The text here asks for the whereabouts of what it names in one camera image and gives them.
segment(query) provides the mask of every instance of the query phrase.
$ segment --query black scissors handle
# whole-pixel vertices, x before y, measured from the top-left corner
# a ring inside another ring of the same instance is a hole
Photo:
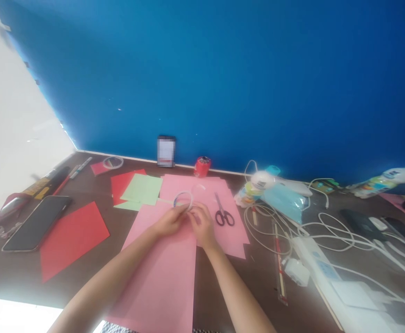
[[[221,211],[218,210],[215,214],[215,220],[216,223],[219,224],[220,226],[225,225],[225,222],[227,221],[227,224],[231,227],[235,225],[235,219],[233,216],[226,210],[224,210],[224,215],[222,215]]]

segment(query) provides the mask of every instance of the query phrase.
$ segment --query blue bottle cap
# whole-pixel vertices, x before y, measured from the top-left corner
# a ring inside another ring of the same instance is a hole
[[[268,166],[266,172],[268,172],[272,176],[278,176],[281,170],[277,166]]]

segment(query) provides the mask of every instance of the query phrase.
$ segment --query left hand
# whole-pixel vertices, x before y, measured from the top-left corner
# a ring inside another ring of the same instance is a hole
[[[174,234],[179,230],[182,221],[187,217],[185,211],[189,204],[174,207],[169,210],[155,223],[152,228],[157,232],[160,237]]]

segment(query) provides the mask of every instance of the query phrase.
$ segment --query red can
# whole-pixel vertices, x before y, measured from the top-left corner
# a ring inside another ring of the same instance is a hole
[[[205,177],[211,165],[212,160],[207,156],[198,157],[196,160],[196,165],[194,166],[194,175],[199,178]]]

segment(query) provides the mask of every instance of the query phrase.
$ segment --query white power strip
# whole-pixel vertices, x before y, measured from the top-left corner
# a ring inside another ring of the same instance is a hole
[[[365,283],[343,281],[323,251],[312,238],[295,237],[293,247],[312,279],[323,293],[330,308],[346,333],[405,332],[384,306],[370,297]]]

